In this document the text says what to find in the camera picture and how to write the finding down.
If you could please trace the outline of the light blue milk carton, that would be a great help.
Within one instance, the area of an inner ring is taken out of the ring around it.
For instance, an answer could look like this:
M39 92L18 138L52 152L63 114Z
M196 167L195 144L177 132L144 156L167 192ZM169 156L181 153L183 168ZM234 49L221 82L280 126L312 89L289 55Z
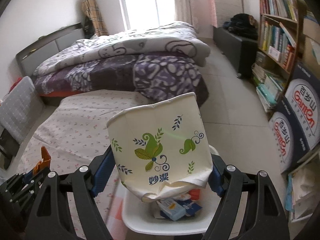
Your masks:
M172 198L157 201L160 210L172 221L177 221L185 216L186 210Z

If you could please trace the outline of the crushed floral paper cup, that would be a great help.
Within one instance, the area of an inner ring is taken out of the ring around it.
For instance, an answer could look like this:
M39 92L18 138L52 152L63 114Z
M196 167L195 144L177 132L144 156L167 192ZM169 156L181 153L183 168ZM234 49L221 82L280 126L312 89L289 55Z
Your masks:
M120 180L141 201L206 187L213 161L195 93L125 109L107 131Z

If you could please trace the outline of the red snack wrapper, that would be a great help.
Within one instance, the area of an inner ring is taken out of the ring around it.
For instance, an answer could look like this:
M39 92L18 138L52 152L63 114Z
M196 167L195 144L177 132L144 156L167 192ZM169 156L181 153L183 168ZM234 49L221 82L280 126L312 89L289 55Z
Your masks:
M192 201L198 201L200 199L200 189L192 189L188 191L187 193L184 193L180 195L180 200L186 201L186 200L192 200Z

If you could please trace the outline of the blue label box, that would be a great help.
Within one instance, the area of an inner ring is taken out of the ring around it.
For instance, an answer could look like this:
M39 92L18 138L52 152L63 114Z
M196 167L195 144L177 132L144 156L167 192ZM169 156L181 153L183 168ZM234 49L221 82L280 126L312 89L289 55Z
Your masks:
M182 207L186 210L186 217L194 217L195 214L202 209L202 206L197 204L197 202L188 199L188 200L176 200L178 204L180 204Z

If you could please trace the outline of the lower Ganten water carton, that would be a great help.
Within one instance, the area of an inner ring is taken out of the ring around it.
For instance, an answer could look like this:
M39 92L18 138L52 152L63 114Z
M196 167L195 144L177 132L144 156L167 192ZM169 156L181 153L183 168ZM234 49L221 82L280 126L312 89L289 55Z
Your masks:
M310 151L310 147L286 98L280 99L276 105L269 127L276 142L280 172L294 170L300 159Z

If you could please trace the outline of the cherry print table cloth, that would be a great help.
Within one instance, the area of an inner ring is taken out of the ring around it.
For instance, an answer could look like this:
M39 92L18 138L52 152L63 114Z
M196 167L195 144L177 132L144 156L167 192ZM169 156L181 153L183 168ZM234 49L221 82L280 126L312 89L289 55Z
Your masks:
M148 104L138 92L97 90L64 98L59 107L33 133L20 159L18 173L30 171L41 157L44 146L52 160L50 169L58 174L72 173L110 145L107 122L120 111ZM124 187L113 169L104 191L94 199L113 239L125 239L127 227L122 217ZM86 239L72 193L67 193L77 235Z

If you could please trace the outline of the grey checked cushion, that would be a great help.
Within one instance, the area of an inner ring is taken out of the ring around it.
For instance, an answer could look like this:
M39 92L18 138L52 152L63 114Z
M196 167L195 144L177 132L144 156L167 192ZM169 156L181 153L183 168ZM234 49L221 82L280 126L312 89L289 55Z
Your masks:
M44 108L31 78L25 76L1 104L1 126L21 144Z

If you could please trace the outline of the upper Ganten water carton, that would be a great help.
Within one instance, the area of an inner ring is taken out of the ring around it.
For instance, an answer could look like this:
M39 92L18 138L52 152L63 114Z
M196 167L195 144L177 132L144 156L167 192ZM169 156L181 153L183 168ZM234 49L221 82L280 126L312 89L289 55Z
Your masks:
M319 79L302 62L295 66L285 98L312 150L319 143Z

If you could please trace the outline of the brown cardboard box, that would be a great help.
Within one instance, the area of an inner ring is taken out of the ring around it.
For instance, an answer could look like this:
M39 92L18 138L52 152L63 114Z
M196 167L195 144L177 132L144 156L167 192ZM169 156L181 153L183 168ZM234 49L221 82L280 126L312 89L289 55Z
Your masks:
M311 11L307 11L304 17L303 35L303 62L319 78L319 23Z

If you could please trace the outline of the purple patterned bed sheet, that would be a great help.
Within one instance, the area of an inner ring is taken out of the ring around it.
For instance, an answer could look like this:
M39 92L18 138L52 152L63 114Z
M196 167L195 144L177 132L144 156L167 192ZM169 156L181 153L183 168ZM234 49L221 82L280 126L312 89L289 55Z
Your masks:
M181 53L121 55L34 76L40 96L67 97L94 90L139 92L153 102L194 92L202 106L209 97L194 60Z

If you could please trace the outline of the black bag hanging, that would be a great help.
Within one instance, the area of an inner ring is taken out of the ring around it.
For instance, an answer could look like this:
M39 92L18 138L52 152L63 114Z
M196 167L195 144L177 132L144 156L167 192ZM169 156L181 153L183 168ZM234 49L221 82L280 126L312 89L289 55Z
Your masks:
M92 21L86 16L83 25L84 35L86 39L90 39L95 34L95 28Z

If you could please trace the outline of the dark clothes pile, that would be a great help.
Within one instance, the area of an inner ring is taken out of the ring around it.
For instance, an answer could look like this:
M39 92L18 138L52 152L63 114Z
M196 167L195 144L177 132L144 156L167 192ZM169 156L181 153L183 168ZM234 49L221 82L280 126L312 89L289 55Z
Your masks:
M252 40L258 39L258 22L252 15L237 14L230 21L225 22L222 27L234 35Z

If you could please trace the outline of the plaid fabric hanging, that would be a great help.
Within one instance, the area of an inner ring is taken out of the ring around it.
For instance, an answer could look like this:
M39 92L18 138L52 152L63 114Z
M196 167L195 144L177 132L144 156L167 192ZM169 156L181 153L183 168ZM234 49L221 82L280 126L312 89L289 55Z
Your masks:
M82 12L93 23L96 36L107 36L108 31L96 0L83 0Z

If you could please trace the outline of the wooden bookshelf with books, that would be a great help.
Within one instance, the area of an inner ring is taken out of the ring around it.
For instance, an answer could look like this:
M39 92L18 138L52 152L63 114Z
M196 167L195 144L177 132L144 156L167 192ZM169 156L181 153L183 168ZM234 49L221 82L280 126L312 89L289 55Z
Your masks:
M300 0L260 0L258 51L252 72L267 115L284 95L294 65L302 56L303 17Z

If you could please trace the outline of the window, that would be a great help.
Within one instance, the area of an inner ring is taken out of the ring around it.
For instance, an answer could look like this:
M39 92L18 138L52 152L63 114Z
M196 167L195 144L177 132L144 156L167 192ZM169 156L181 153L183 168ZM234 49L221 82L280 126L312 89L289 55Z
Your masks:
M120 0L127 29L151 28L176 18L174 0Z

